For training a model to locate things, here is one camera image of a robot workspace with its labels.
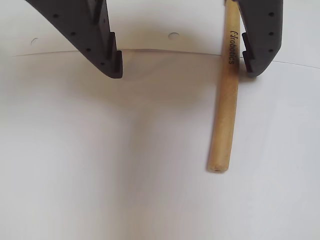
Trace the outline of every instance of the dark gray plastic jaw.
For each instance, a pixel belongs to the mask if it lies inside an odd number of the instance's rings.
[[[237,0],[246,32],[243,58],[249,77],[263,73],[282,41],[283,0]]]
[[[105,75],[123,75],[122,53],[110,31],[106,0],[26,0]]]

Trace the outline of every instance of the white surface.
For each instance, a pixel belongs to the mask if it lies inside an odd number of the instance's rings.
[[[220,58],[123,56],[118,80],[78,52],[1,59],[1,240],[320,238],[320,69],[241,78],[220,175]]]
[[[219,55],[224,0],[108,0],[120,49],[156,49]],[[318,0],[285,0],[282,47],[275,60],[320,68]],[[0,44],[10,56],[75,48],[24,0],[1,3]],[[169,40],[172,32],[180,34]],[[241,48],[245,49],[243,40]]]

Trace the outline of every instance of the white tabletop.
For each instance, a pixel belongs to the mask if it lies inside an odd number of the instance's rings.
[[[320,69],[241,77],[230,168],[206,172],[220,57],[0,57],[0,239],[317,240]]]

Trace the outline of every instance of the screw hole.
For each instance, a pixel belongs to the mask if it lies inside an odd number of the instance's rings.
[[[180,37],[180,34],[177,32],[172,32],[168,35],[169,40],[177,40]]]

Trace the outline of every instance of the wooden stick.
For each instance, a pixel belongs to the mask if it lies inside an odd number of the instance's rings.
[[[240,54],[240,12],[236,2],[226,0],[222,49],[222,80],[207,169],[223,173],[229,168],[235,127]]]

